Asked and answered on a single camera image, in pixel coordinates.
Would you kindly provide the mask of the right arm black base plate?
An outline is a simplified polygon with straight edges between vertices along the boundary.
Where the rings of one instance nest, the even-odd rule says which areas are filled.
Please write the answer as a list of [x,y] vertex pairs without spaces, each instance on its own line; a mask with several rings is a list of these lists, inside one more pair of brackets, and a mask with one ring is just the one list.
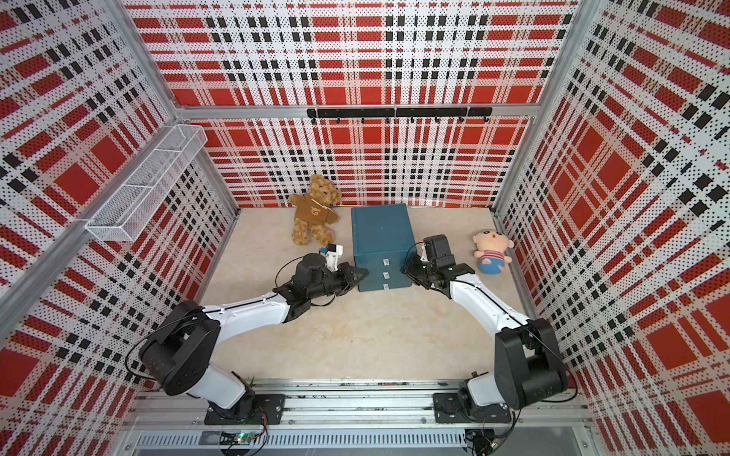
[[464,389],[457,393],[434,393],[433,411],[437,424],[511,423],[511,412],[505,404],[477,406]]

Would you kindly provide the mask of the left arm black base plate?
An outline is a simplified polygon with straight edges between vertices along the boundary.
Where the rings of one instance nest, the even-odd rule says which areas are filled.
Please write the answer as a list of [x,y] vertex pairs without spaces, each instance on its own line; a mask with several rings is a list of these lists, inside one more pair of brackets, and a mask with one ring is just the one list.
[[229,410],[210,402],[205,416],[207,426],[279,425],[284,411],[284,394],[245,394]]

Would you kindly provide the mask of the teal drawer cabinet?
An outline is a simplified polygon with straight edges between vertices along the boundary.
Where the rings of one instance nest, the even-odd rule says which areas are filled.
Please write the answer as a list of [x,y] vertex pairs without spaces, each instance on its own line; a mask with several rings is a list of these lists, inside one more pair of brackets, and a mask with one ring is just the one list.
[[401,272],[406,256],[414,251],[414,233],[405,204],[355,207],[351,211],[355,266],[367,277],[359,292],[409,288],[412,281]]

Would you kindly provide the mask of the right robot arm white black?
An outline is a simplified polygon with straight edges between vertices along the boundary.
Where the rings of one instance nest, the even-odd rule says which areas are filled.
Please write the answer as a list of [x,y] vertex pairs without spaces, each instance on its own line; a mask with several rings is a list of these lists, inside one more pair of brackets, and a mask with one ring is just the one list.
[[460,305],[494,338],[494,368],[465,381],[467,404],[522,410],[570,386],[551,323],[531,319],[498,298],[465,263],[456,263],[444,235],[412,247],[401,272],[414,284]]

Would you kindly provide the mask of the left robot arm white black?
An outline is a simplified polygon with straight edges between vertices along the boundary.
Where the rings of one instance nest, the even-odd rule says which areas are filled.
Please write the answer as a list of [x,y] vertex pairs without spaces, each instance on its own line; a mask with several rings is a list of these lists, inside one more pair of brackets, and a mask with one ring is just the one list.
[[241,422],[252,414],[255,393],[241,376],[211,362],[216,348],[240,334],[291,322],[315,299],[344,296],[368,275],[347,262],[330,268],[323,255],[307,254],[289,281],[260,298],[206,307],[194,300],[178,304],[144,339],[140,361],[167,395],[205,399],[220,417]]

